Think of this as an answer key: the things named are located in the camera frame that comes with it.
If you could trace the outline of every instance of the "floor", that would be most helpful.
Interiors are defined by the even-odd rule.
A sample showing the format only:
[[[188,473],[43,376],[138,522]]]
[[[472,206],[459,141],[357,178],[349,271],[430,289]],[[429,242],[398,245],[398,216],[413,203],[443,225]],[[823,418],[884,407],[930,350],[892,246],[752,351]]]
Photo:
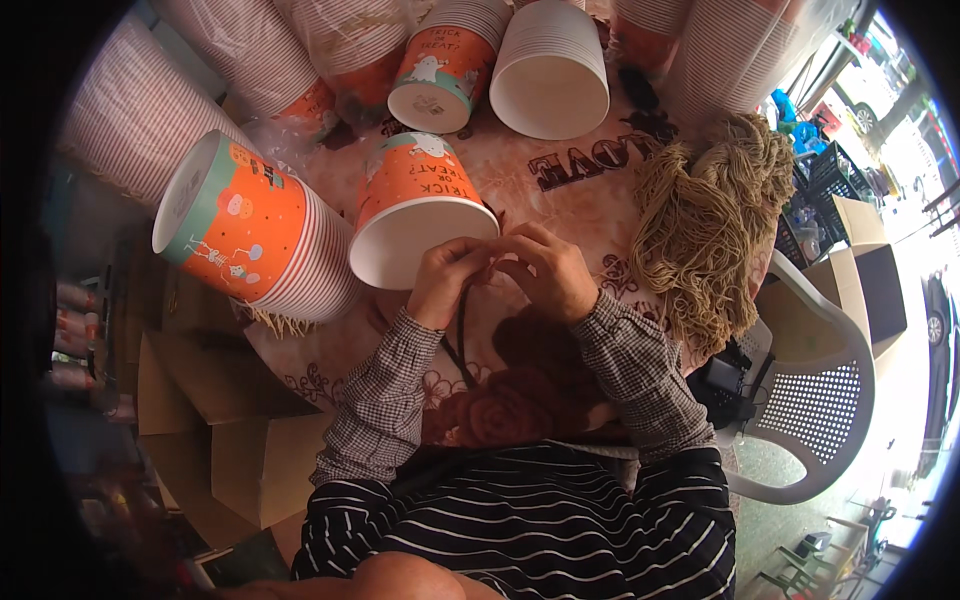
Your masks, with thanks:
[[[753,479],[785,485],[804,475],[804,468],[797,459],[763,440],[748,439],[734,449],[740,472]],[[875,496],[879,489],[880,482],[874,481],[873,469],[865,464],[869,461],[860,459],[826,492],[802,504],[775,506],[750,498],[741,499],[736,532],[737,600],[783,597],[778,589],[757,577],[761,570],[777,575],[786,565],[786,560],[777,554],[778,546],[793,549],[806,534],[821,531],[832,533],[842,543],[848,534],[847,529],[828,522],[827,517],[860,519],[864,509],[853,502]]]

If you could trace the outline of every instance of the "brown rope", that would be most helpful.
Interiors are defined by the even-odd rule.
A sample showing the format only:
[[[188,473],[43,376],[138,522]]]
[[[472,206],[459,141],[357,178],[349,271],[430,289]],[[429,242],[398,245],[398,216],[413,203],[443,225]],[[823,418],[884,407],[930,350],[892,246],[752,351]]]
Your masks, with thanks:
[[[794,193],[793,152],[756,114],[728,114],[694,146],[675,142],[636,170],[634,278],[663,296],[663,318],[710,356],[756,321],[748,263]]]

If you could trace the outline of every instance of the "left hand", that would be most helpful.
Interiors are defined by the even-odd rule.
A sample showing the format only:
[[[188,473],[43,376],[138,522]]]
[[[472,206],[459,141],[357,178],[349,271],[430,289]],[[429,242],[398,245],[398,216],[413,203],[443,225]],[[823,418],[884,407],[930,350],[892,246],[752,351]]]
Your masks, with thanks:
[[[489,242],[472,237],[458,237],[424,252],[407,312],[428,329],[446,329],[469,280],[483,274],[498,254]]]

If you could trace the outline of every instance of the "white car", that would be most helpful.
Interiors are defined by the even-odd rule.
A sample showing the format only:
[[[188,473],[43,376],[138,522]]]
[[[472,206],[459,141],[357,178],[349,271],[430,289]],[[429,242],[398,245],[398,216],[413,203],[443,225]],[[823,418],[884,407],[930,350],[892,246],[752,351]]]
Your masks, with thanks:
[[[837,77],[833,90],[851,108],[864,132],[872,129],[897,101],[898,94],[886,73],[871,59],[859,57],[860,66],[848,64]]]

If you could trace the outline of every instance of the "car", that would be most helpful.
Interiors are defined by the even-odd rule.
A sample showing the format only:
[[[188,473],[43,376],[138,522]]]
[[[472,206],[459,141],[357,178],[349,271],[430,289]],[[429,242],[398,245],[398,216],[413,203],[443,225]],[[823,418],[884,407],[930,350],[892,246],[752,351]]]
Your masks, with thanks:
[[[832,89],[853,111],[864,133],[890,112],[899,96],[883,69],[866,57],[845,66]]]
[[[924,445],[917,477],[925,478],[937,463],[940,446],[960,396],[960,326],[956,302],[938,271],[923,282],[926,337],[930,348],[930,385],[926,404]]]

